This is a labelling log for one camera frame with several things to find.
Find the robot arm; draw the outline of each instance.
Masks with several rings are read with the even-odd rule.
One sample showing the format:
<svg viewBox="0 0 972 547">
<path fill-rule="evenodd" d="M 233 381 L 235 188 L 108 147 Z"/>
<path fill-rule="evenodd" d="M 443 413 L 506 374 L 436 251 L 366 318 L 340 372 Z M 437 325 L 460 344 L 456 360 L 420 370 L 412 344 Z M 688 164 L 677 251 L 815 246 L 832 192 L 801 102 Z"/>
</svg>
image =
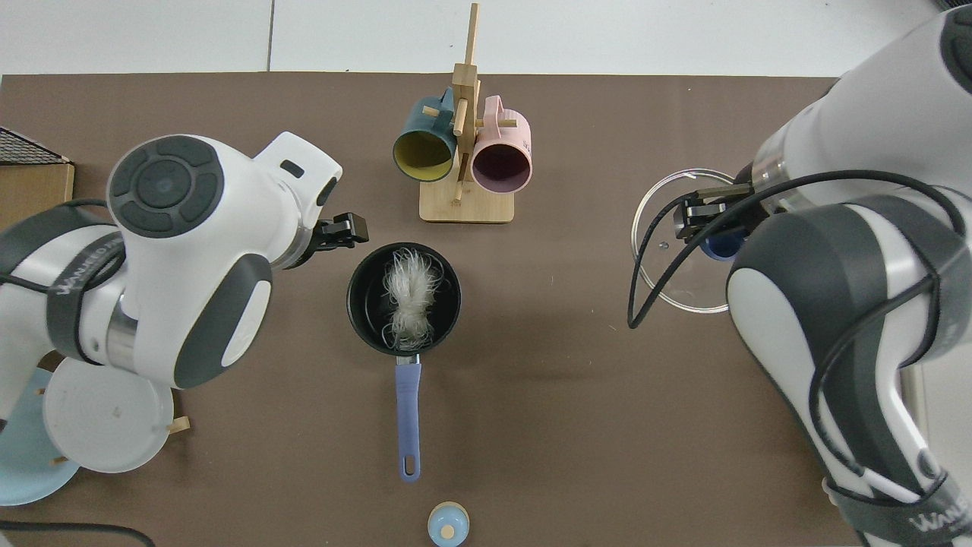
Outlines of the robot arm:
<svg viewBox="0 0 972 547">
<path fill-rule="evenodd" d="M 282 133 L 250 159 L 199 136 L 131 150 L 112 171 L 112 225 L 62 205 L 0 234 L 0 420 L 46 353 L 177 388 L 249 348 L 272 272 L 367 241 L 365 221 L 318 220 L 341 167 Z"/>
<path fill-rule="evenodd" d="M 900 367 L 972 336 L 970 151 L 966 7 L 878 52 L 767 140 L 737 177 L 749 196 L 721 193 L 724 212 L 708 218 L 692 217 L 712 210 L 705 196 L 672 205 L 691 227 L 679 261 L 748 231 L 726 285 L 733 322 L 865 545 L 972 545 L 969 504 L 895 388 Z M 629 324 L 645 311 L 632 304 Z"/>
</svg>

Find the brown table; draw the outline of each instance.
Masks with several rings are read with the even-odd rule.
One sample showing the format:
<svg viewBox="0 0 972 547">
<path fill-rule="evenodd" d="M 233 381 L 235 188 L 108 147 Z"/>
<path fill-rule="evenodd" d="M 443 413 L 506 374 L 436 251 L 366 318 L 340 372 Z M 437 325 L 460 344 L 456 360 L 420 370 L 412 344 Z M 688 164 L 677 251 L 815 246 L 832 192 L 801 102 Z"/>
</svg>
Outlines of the brown table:
<svg viewBox="0 0 972 547">
<path fill-rule="evenodd" d="M 82 470 L 0 517 L 135 527 L 159 546 L 431 545 L 440 501 L 467 545 L 825 545 L 856 541 L 795 420 L 726 314 L 659 306 L 625 326 L 628 232 L 644 191 L 691 166 L 735 171 L 825 79 L 491 76 L 531 122 L 535 175 L 511 224 L 431 225 L 391 161 L 407 108 L 447 75 L 5 76 L 0 124 L 77 163 L 98 197 L 131 147 L 166 133 L 255 154 L 279 131 L 344 166 L 327 215 L 371 242 L 278 273 L 241 364 L 180 394 L 193 428 L 144 467 Z M 423 355 L 423 476 L 396 473 L 394 359 L 348 322 L 351 271 L 379 245 L 442 254 L 464 291 Z M 18 546 L 131 545 L 11 534 Z"/>
</svg>

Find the light blue plate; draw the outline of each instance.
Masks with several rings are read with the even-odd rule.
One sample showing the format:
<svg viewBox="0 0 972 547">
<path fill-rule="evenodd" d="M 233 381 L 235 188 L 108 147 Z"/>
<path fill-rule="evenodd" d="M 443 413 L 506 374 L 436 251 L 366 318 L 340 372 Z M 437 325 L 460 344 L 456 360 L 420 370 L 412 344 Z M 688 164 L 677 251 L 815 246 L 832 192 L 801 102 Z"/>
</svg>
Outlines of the light blue plate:
<svg viewBox="0 0 972 547">
<path fill-rule="evenodd" d="M 0 433 L 0 506 L 23 505 L 47 497 L 78 471 L 78 464 L 73 461 L 51 465 L 60 452 L 44 427 L 44 397 L 36 393 L 50 379 L 48 371 L 34 371 L 7 427 Z"/>
</svg>

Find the mug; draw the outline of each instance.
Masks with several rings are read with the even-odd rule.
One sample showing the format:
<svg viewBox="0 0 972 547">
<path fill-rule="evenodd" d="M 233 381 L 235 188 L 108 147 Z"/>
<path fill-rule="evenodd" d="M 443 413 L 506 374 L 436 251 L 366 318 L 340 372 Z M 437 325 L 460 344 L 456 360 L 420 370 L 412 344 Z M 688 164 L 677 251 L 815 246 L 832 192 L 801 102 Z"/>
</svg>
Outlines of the mug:
<svg viewBox="0 0 972 547">
<path fill-rule="evenodd" d="M 429 116 L 425 107 L 438 110 L 438 116 Z M 452 88 L 442 97 L 423 97 L 412 106 L 405 120 L 405 128 L 392 148 L 395 165 L 401 172 L 422 182 L 433 182 L 452 170 L 456 156 L 456 135 L 452 134 L 452 118 L 455 111 Z"/>
<path fill-rule="evenodd" d="M 502 120 L 515 120 L 515 128 L 500 128 Z M 515 110 L 503 109 L 499 95 L 486 97 L 483 128 L 476 135 L 470 160 L 472 180 L 496 194 L 523 190 L 534 172 L 530 150 L 530 124 Z"/>
</svg>

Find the wooden base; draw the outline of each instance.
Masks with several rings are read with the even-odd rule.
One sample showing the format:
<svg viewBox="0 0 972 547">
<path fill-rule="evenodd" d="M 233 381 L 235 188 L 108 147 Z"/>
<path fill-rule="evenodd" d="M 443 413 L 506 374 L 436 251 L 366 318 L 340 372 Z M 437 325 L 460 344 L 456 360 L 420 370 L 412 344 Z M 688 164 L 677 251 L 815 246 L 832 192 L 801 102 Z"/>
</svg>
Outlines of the wooden base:
<svg viewBox="0 0 972 547">
<path fill-rule="evenodd" d="M 422 182 L 419 217 L 426 222 L 503 224 L 513 220 L 513 195 L 493 194 L 476 183 L 463 183 L 462 199 L 456 201 L 459 162 L 452 172 L 435 182 Z"/>
</svg>

